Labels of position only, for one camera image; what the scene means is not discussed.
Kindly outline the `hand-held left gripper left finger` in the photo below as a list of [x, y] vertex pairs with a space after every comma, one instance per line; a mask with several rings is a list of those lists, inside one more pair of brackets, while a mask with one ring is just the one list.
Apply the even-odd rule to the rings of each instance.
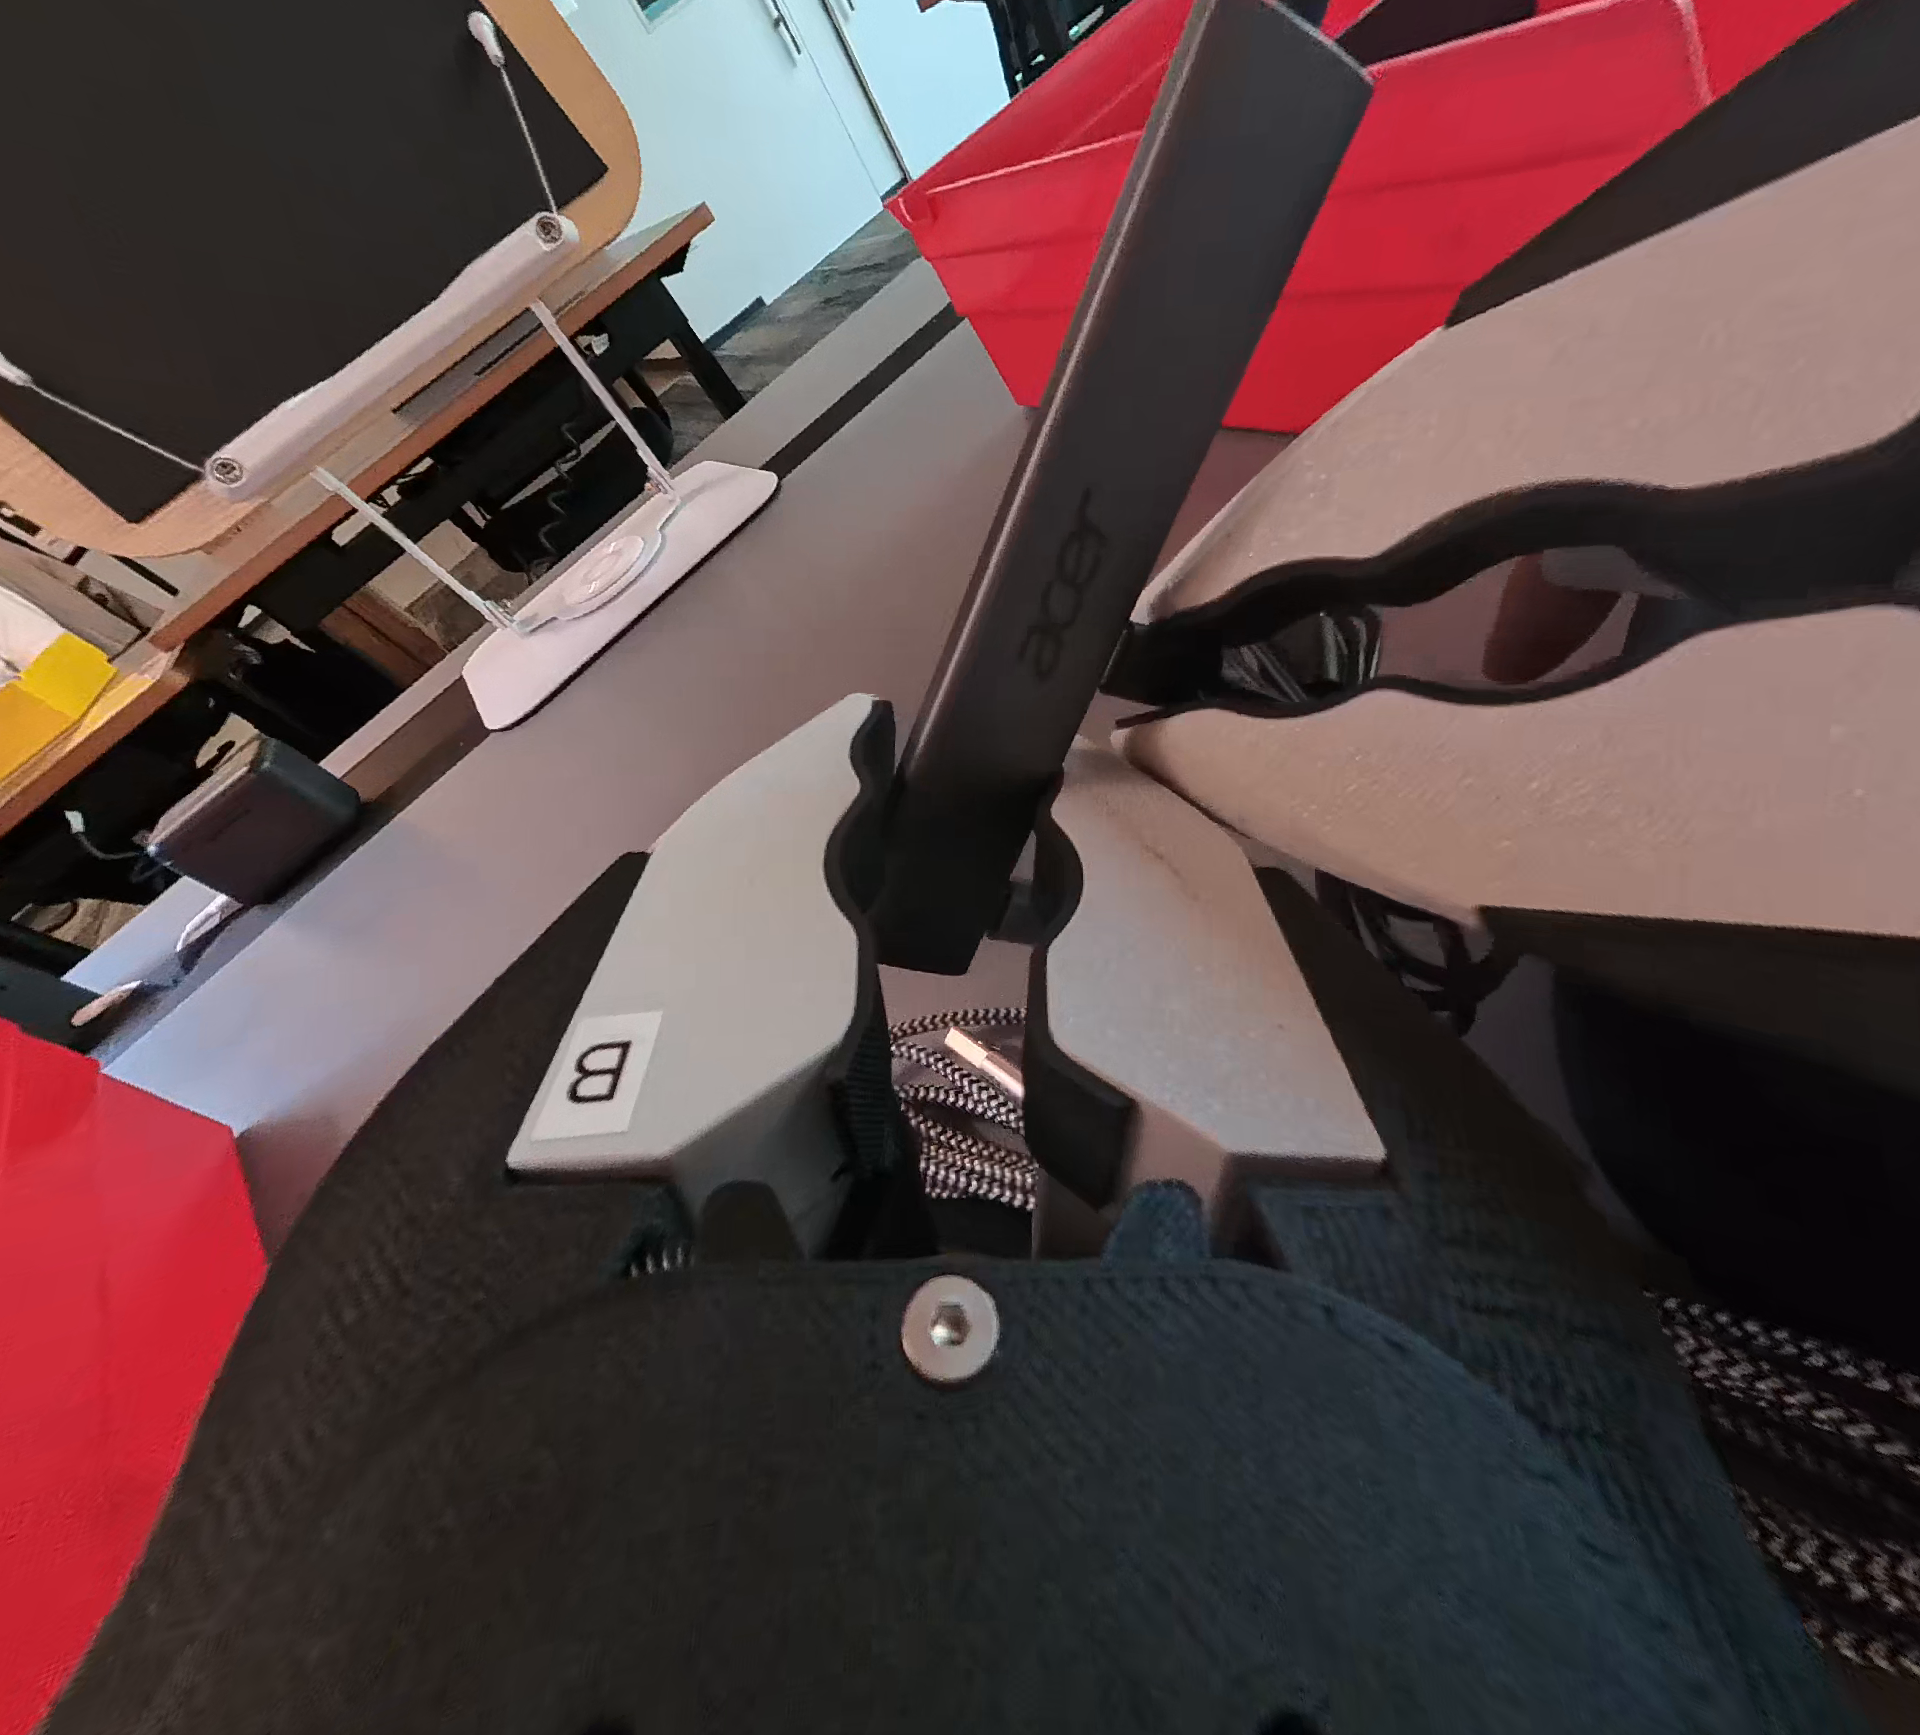
[[924, 1253], [872, 953], [892, 705], [844, 694], [643, 852], [507, 1135], [507, 1174], [762, 1184], [807, 1260]]

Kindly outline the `grey pole clamp block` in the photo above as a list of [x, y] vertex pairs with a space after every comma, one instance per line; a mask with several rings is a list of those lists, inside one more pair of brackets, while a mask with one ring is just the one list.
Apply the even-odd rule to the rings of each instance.
[[290, 740], [246, 740], [142, 835], [142, 852], [237, 909], [259, 909], [332, 852], [358, 817], [360, 795], [347, 777]]

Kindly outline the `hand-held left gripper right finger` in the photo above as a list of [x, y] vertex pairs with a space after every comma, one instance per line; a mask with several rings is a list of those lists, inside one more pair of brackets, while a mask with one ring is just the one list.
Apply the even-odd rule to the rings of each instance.
[[1234, 1253], [1259, 1184], [1379, 1184], [1380, 1135], [1230, 827], [1110, 748], [1032, 817], [1017, 1135], [1032, 1253], [1092, 1260], [1141, 1184]]

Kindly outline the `red plastic bin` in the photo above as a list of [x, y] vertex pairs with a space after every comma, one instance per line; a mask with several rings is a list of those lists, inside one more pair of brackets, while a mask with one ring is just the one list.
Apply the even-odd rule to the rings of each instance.
[[[1037, 401], [1196, 0], [1127, 0], [892, 193], [1015, 401]], [[1344, 36], [1379, 0], [1330, 0]], [[1534, 0], [1534, 20], [1366, 65], [1379, 100], [1230, 401], [1309, 429], [1511, 249], [1847, 0]]]
[[0, 1029], [0, 1731], [134, 1583], [270, 1260], [237, 1130]]

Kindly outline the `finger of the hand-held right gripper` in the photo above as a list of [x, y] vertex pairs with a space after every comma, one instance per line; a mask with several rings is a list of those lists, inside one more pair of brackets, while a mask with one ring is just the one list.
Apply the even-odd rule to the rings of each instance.
[[1169, 713], [1112, 748], [1239, 840], [1402, 909], [1920, 930], [1920, 609], [1719, 627], [1551, 697]]
[[1920, 129], [1641, 234], [1432, 326], [1141, 588], [1181, 619], [1283, 565], [1366, 565], [1426, 523], [1542, 482], [1735, 482], [1910, 421]]

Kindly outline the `white double door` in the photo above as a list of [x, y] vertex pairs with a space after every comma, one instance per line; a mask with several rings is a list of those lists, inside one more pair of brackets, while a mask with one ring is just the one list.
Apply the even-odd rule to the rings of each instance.
[[878, 118], [825, 0], [553, 0], [636, 137], [636, 212], [690, 198], [681, 318], [712, 333], [782, 294], [900, 191]]

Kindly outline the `grey usb hub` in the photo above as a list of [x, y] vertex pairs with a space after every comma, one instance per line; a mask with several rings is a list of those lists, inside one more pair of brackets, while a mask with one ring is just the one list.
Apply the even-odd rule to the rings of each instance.
[[1196, 0], [884, 804], [872, 948], [1003, 930], [1160, 535], [1364, 129], [1330, 0]]

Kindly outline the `yellow plastic bin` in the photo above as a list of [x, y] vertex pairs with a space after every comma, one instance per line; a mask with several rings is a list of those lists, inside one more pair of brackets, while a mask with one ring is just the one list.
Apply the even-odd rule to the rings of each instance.
[[35, 764], [50, 740], [67, 740], [99, 694], [114, 683], [114, 656], [73, 630], [41, 645], [26, 662], [0, 662], [0, 777]]

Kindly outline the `wooden board with black sheet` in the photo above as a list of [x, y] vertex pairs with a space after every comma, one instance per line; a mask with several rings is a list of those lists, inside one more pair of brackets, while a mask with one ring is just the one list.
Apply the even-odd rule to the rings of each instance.
[[636, 212], [636, 129], [557, 0], [9, 0], [9, 510], [118, 560], [218, 544], [199, 467], [385, 353], [328, 458], [480, 341], [412, 361], [536, 212]]

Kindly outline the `white board stand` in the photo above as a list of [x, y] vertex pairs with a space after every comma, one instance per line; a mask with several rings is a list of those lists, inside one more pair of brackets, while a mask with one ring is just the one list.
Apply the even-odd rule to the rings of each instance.
[[[520, 212], [500, 242], [491, 242], [477, 263], [463, 263], [417, 318], [400, 318], [391, 333], [373, 333], [360, 353], [332, 361], [325, 381], [283, 393], [246, 429], [237, 429], [207, 458], [180, 458], [128, 421], [96, 414], [86, 401], [45, 391], [12, 353], [0, 361], [12, 391], [63, 401], [67, 414], [156, 451], [176, 467], [191, 467], [216, 495], [254, 507], [283, 495], [283, 482], [307, 475], [332, 507], [347, 507], [367, 529], [393, 535], [435, 583], [451, 583], [491, 636], [463, 662], [463, 683], [477, 697], [477, 720], [491, 733], [530, 720], [553, 694], [566, 694], [614, 630], [630, 630], [681, 569], [696, 569], [732, 529], [743, 529], [780, 475], [743, 466], [690, 466], [681, 482], [657, 466], [657, 451], [636, 434], [636, 421], [614, 413], [588, 353], [570, 341], [545, 289], [584, 254], [579, 220], [557, 211], [553, 167], [536, 156], [530, 117], [507, 81], [500, 36], [480, 7], [469, 7], [469, 43], [496, 65], [519, 137], [536, 167], [536, 212]], [[613, 429], [630, 434], [630, 451], [649, 467], [649, 490], [624, 523], [613, 523], [584, 560], [557, 565], [520, 609], [477, 597], [457, 583], [400, 523], [391, 523], [347, 475], [325, 466], [332, 434], [347, 434], [360, 414], [391, 401], [391, 391], [417, 381], [431, 361], [442, 361], [469, 326], [496, 326], [507, 312], [530, 312], [536, 326], [557, 341], [557, 353], [584, 376], [584, 391], [607, 401]]]

